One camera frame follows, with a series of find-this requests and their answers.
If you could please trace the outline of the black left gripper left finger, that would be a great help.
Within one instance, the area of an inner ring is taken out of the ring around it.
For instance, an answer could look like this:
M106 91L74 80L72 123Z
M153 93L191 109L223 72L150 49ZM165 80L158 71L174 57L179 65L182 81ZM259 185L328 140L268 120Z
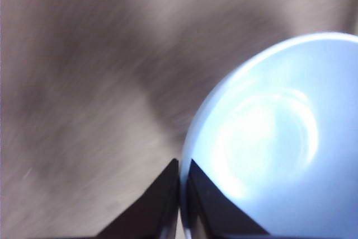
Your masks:
M146 191L98 236L174 236L179 198L179 164L172 159Z

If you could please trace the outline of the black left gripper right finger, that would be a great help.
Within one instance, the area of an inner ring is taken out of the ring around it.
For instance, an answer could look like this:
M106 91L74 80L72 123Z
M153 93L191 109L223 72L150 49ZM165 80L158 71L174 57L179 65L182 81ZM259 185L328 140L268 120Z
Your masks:
M186 227L191 236L268 236L234 205L192 160L186 183Z

